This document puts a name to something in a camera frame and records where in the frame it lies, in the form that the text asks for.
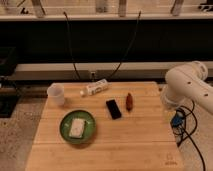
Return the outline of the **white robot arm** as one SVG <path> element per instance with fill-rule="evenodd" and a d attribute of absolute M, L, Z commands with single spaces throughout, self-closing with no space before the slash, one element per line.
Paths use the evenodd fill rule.
<path fill-rule="evenodd" d="M 208 68 L 200 61 L 168 70 L 161 92 L 162 104 L 167 110 L 177 109 L 188 98 L 213 115 L 213 87 L 205 82 L 207 76 Z"/>

